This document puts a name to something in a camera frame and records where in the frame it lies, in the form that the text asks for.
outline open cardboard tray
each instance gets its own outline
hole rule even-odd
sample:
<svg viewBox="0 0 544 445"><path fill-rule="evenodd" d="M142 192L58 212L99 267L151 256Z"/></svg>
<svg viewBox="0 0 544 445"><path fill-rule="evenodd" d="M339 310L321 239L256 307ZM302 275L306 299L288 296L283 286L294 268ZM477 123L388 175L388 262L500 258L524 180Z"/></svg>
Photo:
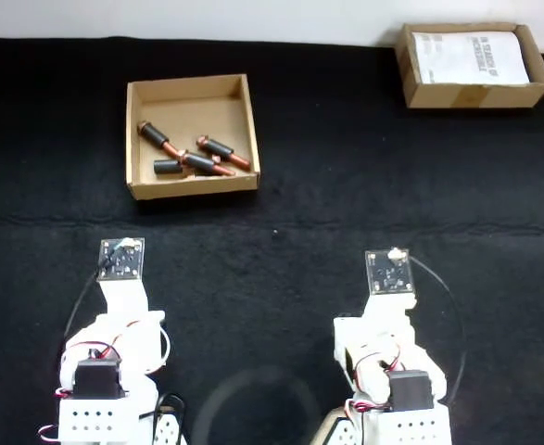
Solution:
<svg viewBox="0 0 544 445"><path fill-rule="evenodd" d="M413 32L514 32L521 46L530 83L526 85L466 85L422 83ZM544 61L526 25L468 23L404 25L396 45L403 93L409 108L532 108L544 96Z"/></svg>
<svg viewBox="0 0 544 445"><path fill-rule="evenodd" d="M224 162L236 176L156 175L153 162L168 157L138 135L140 121L152 122L178 149L202 156L196 139L207 134L249 159L251 171ZM128 83L125 132L126 182L135 199L258 188L259 155L245 74Z"/></svg>

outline red wire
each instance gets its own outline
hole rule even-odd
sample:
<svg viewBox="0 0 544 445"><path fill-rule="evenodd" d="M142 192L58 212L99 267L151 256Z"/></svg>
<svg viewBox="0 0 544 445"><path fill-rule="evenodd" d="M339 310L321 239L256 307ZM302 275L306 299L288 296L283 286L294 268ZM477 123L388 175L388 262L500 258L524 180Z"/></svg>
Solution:
<svg viewBox="0 0 544 445"><path fill-rule="evenodd" d="M140 321L139 320L134 320L133 322L130 322L130 323L127 323L125 325L125 327L130 327L131 325L133 324L136 324L136 323L139 323ZM123 333L121 334L117 334L115 336L115 338L113 338L113 341L111 341L111 344L108 348L106 348L105 350L103 350L103 352L100 353L100 355L98 356L99 359L104 359L105 357L107 357L107 354L110 353L110 351L113 349L113 345L115 344L115 342L119 339L119 337L121 337L123 335Z"/></svg>

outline black fabric surface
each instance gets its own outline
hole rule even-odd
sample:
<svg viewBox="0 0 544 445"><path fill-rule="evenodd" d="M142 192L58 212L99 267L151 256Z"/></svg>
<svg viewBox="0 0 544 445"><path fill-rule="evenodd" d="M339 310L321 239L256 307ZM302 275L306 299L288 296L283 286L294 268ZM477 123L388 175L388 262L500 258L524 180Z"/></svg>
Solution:
<svg viewBox="0 0 544 445"><path fill-rule="evenodd" d="M236 72L251 88L259 192L133 201L126 83ZM176 349L156 379L186 399L190 436L209 397L239 382L209 444L306 443L349 396L332 319L361 312L362 253L398 245L462 306L455 443L544 441L544 100L407 110L390 49L0 41L0 443L37 443L56 421L61 329L99 240L125 235L146 238L145 288ZM415 278L418 341L452 379L451 307ZM75 329L103 308L95 289Z"/></svg>

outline circuit board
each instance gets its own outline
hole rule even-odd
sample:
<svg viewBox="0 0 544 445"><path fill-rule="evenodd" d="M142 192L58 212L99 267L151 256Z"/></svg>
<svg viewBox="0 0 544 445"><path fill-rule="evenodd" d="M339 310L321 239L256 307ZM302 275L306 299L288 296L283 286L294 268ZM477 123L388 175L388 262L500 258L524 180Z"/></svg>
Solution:
<svg viewBox="0 0 544 445"><path fill-rule="evenodd" d="M99 253L99 262L118 245L121 239L103 239ZM144 239L134 238L133 246L118 248L111 257L111 262L98 275L98 281L135 280L142 277L144 268Z"/></svg>
<svg viewBox="0 0 544 445"><path fill-rule="evenodd" d="M413 292L410 255L407 249L367 251L365 258L371 295Z"/></svg>

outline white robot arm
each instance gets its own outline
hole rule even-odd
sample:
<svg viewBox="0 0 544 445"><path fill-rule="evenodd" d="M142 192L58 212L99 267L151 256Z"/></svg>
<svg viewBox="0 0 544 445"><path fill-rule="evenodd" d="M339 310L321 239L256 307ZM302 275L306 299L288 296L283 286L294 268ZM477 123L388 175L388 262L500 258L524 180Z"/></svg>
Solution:
<svg viewBox="0 0 544 445"><path fill-rule="evenodd" d="M143 238L101 241L96 281L108 310L66 342L56 390L59 421L40 428L43 441L185 445L180 432L184 406L176 406L183 401L171 396L175 406L162 410L167 401L147 376L166 364L171 341L161 326L164 311L148 309L144 246Z"/></svg>
<svg viewBox="0 0 544 445"><path fill-rule="evenodd" d="M314 445L450 445L442 370L415 344L416 304L407 250L366 252L370 297L361 317L334 319L335 360L353 395Z"/></svg>

